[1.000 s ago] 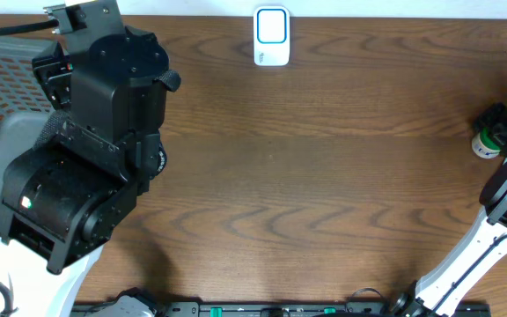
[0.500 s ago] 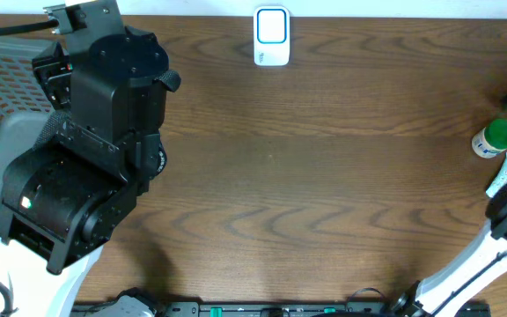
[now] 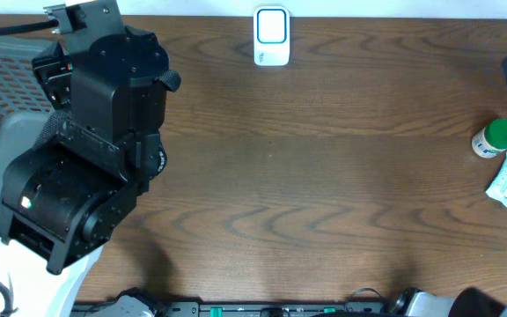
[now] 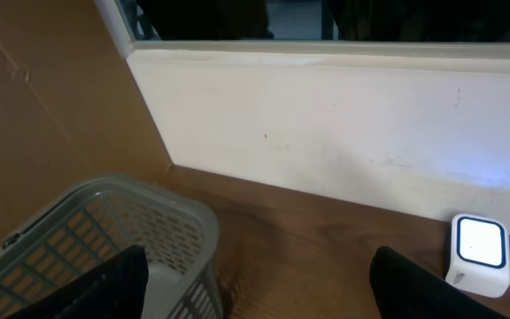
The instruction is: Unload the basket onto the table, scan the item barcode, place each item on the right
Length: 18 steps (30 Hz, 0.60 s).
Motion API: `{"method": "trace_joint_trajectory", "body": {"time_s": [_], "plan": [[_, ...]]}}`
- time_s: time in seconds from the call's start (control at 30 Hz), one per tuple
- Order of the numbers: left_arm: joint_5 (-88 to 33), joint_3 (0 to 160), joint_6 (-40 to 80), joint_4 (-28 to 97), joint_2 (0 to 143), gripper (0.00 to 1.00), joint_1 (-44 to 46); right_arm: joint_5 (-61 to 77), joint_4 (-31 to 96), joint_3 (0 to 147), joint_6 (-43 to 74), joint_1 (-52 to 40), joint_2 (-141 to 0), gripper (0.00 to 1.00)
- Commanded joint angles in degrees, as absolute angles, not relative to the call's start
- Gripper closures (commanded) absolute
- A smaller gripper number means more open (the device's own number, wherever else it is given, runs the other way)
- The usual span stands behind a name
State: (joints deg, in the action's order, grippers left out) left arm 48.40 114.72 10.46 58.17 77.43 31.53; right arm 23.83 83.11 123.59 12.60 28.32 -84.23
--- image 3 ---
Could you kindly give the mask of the green lid jar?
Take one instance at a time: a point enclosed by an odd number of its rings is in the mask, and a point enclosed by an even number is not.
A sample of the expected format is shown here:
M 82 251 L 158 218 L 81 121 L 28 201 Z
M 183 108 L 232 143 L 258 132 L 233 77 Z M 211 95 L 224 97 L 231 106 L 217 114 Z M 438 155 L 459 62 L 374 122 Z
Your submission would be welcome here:
M 472 138 L 473 151 L 481 158 L 491 159 L 507 150 L 507 119 L 496 119 Z

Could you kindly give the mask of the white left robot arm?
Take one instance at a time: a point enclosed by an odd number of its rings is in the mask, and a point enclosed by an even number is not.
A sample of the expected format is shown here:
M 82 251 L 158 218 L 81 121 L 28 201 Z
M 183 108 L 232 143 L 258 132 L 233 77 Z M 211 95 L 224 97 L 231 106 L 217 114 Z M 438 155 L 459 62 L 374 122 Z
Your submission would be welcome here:
M 61 34 L 32 61 L 54 111 L 6 167 L 0 315 L 67 316 L 116 226 L 165 168 L 166 96 L 180 88 L 154 33 L 114 1 L 49 6 Z

